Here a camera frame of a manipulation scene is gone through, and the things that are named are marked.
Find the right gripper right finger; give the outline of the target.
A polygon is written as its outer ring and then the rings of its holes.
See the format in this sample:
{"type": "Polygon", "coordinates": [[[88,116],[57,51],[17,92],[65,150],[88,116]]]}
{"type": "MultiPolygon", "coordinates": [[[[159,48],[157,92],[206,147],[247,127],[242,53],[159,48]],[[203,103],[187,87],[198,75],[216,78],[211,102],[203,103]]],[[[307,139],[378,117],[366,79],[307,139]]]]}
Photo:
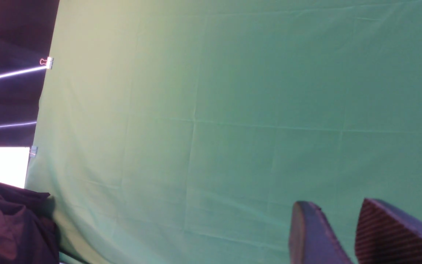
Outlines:
{"type": "Polygon", "coordinates": [[[355,255],[360,264],[422,264],[422,221],[381,199],[365,198],[355,255]]]}

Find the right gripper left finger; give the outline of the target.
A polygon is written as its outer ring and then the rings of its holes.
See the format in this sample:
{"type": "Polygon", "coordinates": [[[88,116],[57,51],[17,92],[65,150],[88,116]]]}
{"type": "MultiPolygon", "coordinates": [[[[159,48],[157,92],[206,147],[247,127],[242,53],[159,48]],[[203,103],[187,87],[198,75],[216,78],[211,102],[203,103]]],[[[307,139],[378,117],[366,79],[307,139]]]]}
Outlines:
{"type": "Polygon", "coordinates": [[[296,201],[289,234],[292,264],[351,264],[324,212],[313,202],[296,201]]]}

